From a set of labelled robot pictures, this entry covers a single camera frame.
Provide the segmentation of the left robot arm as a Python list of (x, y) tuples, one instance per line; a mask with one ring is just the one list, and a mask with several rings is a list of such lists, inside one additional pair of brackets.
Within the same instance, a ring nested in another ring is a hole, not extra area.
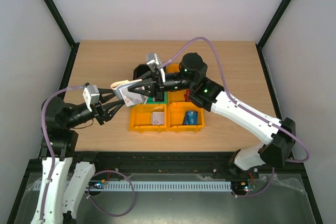
[(61, 89), (43, 103), (43, 175), (32, 223), (76, 222), (82, 195), (96, 168), (94, 158), (79, 161), (70, 182), (66, 182), (78, 139), (75, 128), (90, 120), (100, 125), (110, 121), (124, 105), (122, 99), (113, 101), (115, 96), (111, 89), (86, 83)]

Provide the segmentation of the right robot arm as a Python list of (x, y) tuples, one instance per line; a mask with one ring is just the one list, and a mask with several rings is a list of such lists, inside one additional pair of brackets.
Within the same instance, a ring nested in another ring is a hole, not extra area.
[(284, 167), (295, 144), (295, 123), (261, 113), (231, 95), (227, 88), (206, 76), (207, 64), (197, 53), (183, 56), (179, 71), (165, 73), (156, 54), (148, 55), (149, 71), (128, 87), (131, 94), (161, 99), (168, 91), (189, 90), (198, 108), (221, 115), (256, 136), (260, 143), (237, 150), (229, 164), (232, 176), (242, 177), (250, 168), (270, 165)]

